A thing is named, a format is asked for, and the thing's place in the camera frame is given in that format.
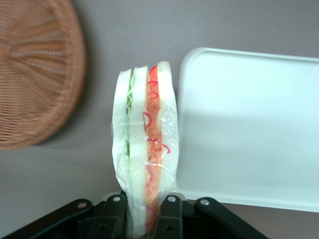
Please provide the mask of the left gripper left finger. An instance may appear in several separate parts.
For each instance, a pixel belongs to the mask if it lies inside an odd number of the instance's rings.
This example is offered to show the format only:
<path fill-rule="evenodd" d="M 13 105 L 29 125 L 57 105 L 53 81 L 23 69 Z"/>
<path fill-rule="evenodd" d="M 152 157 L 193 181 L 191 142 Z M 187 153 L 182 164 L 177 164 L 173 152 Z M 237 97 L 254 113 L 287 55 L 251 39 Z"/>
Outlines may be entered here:
<path fill-rule="evenodd" d="M 111 195 L 97 205 L 77 199 L 4 236 L 5 239 L 124 239 L 127 198 Z"/>

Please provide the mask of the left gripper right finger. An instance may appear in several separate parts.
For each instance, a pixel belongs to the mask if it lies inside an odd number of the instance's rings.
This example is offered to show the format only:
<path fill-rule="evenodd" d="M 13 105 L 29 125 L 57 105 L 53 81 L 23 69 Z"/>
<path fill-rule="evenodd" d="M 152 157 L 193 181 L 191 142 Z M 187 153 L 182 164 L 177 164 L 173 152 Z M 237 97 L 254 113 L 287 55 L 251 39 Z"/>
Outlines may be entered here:
<path fill-rule="evenodd" d="M 169 195 L 161 205 L 157 239 L 266 239 L 267 237 L 213 198 L 193 204 Z"/>

